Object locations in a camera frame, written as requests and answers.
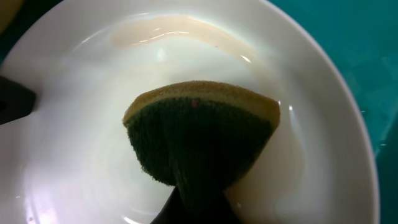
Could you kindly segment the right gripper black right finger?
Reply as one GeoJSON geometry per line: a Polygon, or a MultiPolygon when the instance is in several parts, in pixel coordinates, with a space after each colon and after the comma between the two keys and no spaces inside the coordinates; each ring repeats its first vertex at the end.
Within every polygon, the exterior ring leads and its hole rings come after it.
{"type": "Polygon", "coordinates": [[[214,224],[241,224],[223,192],[211,195],[206,201],[205,220],[214,224]]]}

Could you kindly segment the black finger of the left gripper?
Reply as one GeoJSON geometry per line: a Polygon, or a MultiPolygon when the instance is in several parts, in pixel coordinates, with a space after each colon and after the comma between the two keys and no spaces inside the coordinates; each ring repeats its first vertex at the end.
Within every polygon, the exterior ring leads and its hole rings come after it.
{"type": "Polygon", "coordinates": [[[37,95],[30,89],[1,77],[1,124],[5,124],[31,114],[37,95]]]}

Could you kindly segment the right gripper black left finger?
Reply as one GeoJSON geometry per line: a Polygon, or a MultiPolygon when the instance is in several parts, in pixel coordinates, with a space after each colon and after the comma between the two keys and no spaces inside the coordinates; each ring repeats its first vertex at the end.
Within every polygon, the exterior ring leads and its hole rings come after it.
{"type": "Polygon", "coordinates": [[[184,207],[178,188],[175,187],[150,224],[197,224],[197,220],[184,207]]]}

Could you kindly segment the green and yellow sponge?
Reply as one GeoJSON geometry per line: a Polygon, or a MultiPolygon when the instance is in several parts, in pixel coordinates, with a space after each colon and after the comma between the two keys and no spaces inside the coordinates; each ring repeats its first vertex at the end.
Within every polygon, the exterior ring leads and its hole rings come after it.
{"type": "Polygon", "coordinates": [[[246,175],[280,122],[277,101],[226,83],[191,81],[139,95],[123,125],[143,170],[202,216],[246,175]]]}

